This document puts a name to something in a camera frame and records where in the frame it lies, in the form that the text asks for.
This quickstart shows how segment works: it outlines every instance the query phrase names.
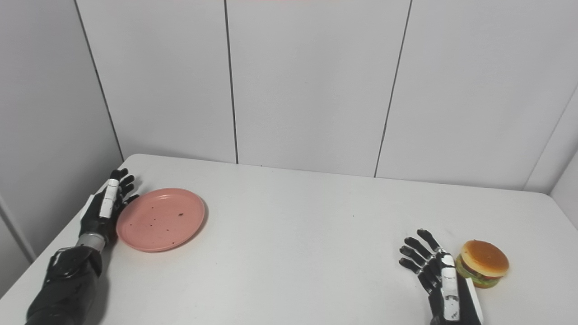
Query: white finger segment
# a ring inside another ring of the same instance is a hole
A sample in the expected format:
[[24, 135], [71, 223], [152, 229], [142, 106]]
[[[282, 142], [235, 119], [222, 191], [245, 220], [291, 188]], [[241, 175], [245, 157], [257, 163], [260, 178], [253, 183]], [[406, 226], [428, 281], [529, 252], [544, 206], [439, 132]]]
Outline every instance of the white finger segment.
[[106, 185], [105, 197], [102, 199], [101, 211], [98, 214], [101, 218], [110, 218], [112, 214], [112, 207], [114, 200], [116, 200], [116, 193], [118, 191], [118, 180], [109, 179]]

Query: robot finger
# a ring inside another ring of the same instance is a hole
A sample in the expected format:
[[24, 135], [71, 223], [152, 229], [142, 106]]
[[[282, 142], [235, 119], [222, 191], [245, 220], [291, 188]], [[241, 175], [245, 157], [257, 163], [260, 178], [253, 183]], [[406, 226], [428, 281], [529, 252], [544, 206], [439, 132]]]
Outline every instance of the robot finger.
[[422, 273], [425, 275], [425, 278], [432, 283], [433, 287], [439, 287], [442, 284], [439, 275], [433, 272], [431, 264], [426, 264], [422, 269]]
[[399, 259], [399, 264], [407, 269], [412, 270], [415, 274], [421, 272], [421, 268], [416, 263], [414, 263], [414, 261], [408, 260], [405, 257]]
[[401, 246], [399, 252], [403, 255], [409, 257], [410, 259], [414, 260], [418, 265], [422, 266], [425, 264], [425, 259], [421, 257], [413, 248], [408, 246]]
[[425, 229], [418, 229], [417, 235], [422, 237], [422, 239], [429, 244], [429, 247], [431, 247], [434, 252], [437, 252], [441, 249], [438, 242], [434, 239], [434, 236], [429, 231]]
[[425, 291], [427, 291], [428, 294], [431, 294], [432, 291], [436, 289], [434, 284], [427, 279], [427, 277], [423, 272], [417, 275], [417, 279], [420, 281], [421, 286], [424, 287]]
[[403, 242], [408, 246], [414, 248], [425, 258], [430, 258], [432, 256], [432, 253], [430, 253], [429, 250], [425, 248], [424, 245], [422, 245], [420, 241], [418, 241], [416, 238], [407, 237], [403, 240]]

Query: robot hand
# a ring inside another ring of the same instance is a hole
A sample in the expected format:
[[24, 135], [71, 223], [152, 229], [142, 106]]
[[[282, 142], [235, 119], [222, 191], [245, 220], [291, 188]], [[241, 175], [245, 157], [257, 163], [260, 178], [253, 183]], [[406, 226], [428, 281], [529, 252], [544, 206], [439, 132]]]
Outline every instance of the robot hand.
[[113, 171], [106, 188], [90, 196], [80, 213], [79, 240], [50, 259], [42, 289], [28, 308], [26, 325], [84, 323], [102, 273], [101, 251], [116, 236], [120, 212], [138, 196], [124, 200], [134, 189], [135, 178], [127, 175], [127, 169]]
[[90, 236], [100, 236], [106, 244], [116, 237], [116, 221], [119, 214], [125, 206], [138, 197], [138, 195], [133, 195], [128, 200], [124, 200], [124, 197], [135, 188], [132, 183], [135, 177], [127, 175], [128, 169], [126, 168], [113, 171], [105, 189], [88, 198], [80, 211], [79, 237], [81, 239], [84, 236], [88, 243], [94, 243], [95, 238], [90, 238]]
[[399, 263], [417, 274], [428, 293], [433, 318], [430, 325], [481, 325], [483, 316], [473, 282], [456, 272], [454, 258], [441, 248], [432, 234], [419, 229], [417, 235], [425, 240], [433, 252], [420, 241], [407, 237], [399, 251], [408, 258]]

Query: panel seam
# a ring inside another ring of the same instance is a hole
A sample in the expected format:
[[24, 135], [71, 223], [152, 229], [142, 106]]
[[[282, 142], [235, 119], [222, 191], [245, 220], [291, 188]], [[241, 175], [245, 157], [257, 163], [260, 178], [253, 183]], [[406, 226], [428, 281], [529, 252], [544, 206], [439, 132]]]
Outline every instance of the panel seam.
[[398, 75], [398, 71], [399, 71], [399, 62], [401, 61], [401, 55], [403, 52], [403, 44], [405, 43], [405, 36], [407, 34], [407, 25], [409, 24], [409, 16], [412, 12], [412, 3], [413, 3], [413, 0], [410, 0], [409, 1], [409, 7], [407, 9], [407, 18], [405, 19], [405, 26], [403, 28], [403, 36], [401, 39], [401, 45], [399, 47], [398, 61], [397, 61], [397, 64], [395, 66], [394, 81], [391, 85], [390, 101], [389, 101], [389, 104], [387, 105], [386, 120], [383, 124], [383, 133], [381, 134], [381, 143], [379, 144], [379, 152], [377, 153], [377, 162], [375, 164], [375, 172], [373, 173], [373, 178], [377, 177], [377, 169], [379, 167], [379, 160], [381, 158], [381, 150], [383, 149], [383, 141], [386, 138], [387, 122], [390, 118], [391, 102], [392, 102], [393, 97], [394, 97], [395, 82], [397, 81], [397, 75]]
[[12, 234], [12, 237], [14, 238], [16, 245], [18, 245], [18, 248], [20, 248], [26, 260], [28, 260], [28, 262], [32, 264], [34, 260], [36, 260], [37, 257], [36, 253], [34, 253], [34, 249], [30, 245], [30, 243], [26, 240], [26, 236], [24, 236], [22, 230], [16, 226], [15, 222], [13, 222], [12, 214], [8, 211], [8, 206], [1, 196], [0, 196], [0, 219], [2, 219], [6, 224], [6, 228], [8, 228], [8, 231], [10, 232], [10, 234]]
[[239, 148], [237, 146], [237, 119], [235, 115], [235, 93], [233, 91], [233, 65], [231, 63], [231, 40], [229, 35], [229, 13], [227, 0], [223, 0], [225, 7], [225, 30], [227, 32], [227, 54], [229, 59], [229, 83], [231, 86], [231, 109], [233, 113], [233, 139], [235, 141], [235, 163], [239, 164]]
[[108, 114], [109, 117], [109, 121], [110, 121], [110, 126], [112, 127], [112, 132], [114, 134], [114, 140], [116, 141], [116, 145], [118, 147], [118, 152], [120, 153], [120, 158], [122, 159], [122, 161], [124, 162], [124, 155], [123, 155], [123, 150], [120, 147], [120, 142], [118, 141], [118, 135], [116, 133], [116, 128], [114, 127], [114, 122], [112, 120], [112, 115], [110, 114], [110, 109], [109, 109], [109, 105], [108, 105], [108, 101], [106, 100], [106, 95], [105, 95], [105, 91], [104, 88], [102, 87], [102, 82], [101, 82], [101, 77], [98, 74], [98, 69], [97, 69], [97, 63], [96, 61], [94, 61], [94, 55], [92, 54], [92, 48], [90, 47], [90, 42], [88, 41], [88, 35], [86, 34], [86, 29], [84, 27], [84, 22], [82, 20], [82, 16], [80, 15], [80, 9], [78, 7], [78, 2], [77, 0], [74, 0], [74, 4], [76, 7], [76, 13], [78, 14], [78, 19], [80, 21], [80, 26], [82, 28], [82, 33], [84, 35], [84, 40], [86, 41], [86, 46], [88, 48], [88, 53], [90, 54], [90, 60], [92, 61], [92, 67], [94, 68], [94, 73], [96, 73], [97, 75], [97, 81], [98, 81], [98, 87], [101, 90], [101, 95], [102, 95], [102, 99], [105, 102], [105, 108], [106, 108], [106, 113]]
[[[566, 106], [564, 106], [564, 109], [562, 110], [562, 113], [560, 114], [560, 117], [558, 117], [558, 121], [556, 121], [556, 125], [554, 126], [554, 128], [552, 129], [552, 132], [550, 133], [550, 136], [548, 137], [548, 141], [546, 141], [546, 144], [544, 145], [544, 148], [542, 149], [542, 152], [540, 153], [540, 156], [538, 157], [538, 159], [536, 160], [536, 163], [534, 164], [534, 167], [532, 167], [532, 171], [530, 172], [530, 174], [528, 175], [528, 178], [526, 179], [526, 182], [524, 183], [524, 186], [522, 187], [522, 190], [525, 191], [526, 187], [528, 186], [528, 182], [530, 181], [530, 178], [532, 178], [532, 174], [534, 174], [534, 171], [536, 170], [536, 167], [538, 166], [538, 164], [540, 163], [540, 160], [542, 159], [542, 156], [544, 156], [544, 152], [546, 151], [546, 148], [548, 148], [548, 145], [550, 144], [550, 141], [552, 140], [552, 136], [554, 136], [554, 133], [556, 132], [556, 129], [558, 128], [558, 125], [560, 124], [560, 121], [562, 120], [562, 116], [564, 116], [564, 113], [566, 113], [566, 109], [568, 108], [568, 106], [570, 105], [570, 102], [572, 101], [572, 98], [574, 97], [574, 95], [576, 94], [576, 89], [578, 88], [578, 83], [576, 83], [576, 86], [574, 86], [574, 91], [572, 92], [572, 94], [570, 95], [570, 97], [568, 98], [568, 101], [566, 102]], [[568, 161], [566, 163], [566, 166], [564, 167], [564, 169], [566, 169], [566, 167], [568, 166], [568, 164], [570, 163], [570, 161]]]

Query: pink plate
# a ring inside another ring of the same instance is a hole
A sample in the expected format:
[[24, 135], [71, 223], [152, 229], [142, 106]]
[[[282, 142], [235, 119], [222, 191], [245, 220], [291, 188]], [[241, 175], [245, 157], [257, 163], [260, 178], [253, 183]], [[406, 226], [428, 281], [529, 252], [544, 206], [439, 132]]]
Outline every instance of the pink plate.
[[116, 232], [134, 249], [161, 252], [191, 238], [204, 217], [205, 206], [195, 193], [160, 189], [132, 201], [118, 217]]

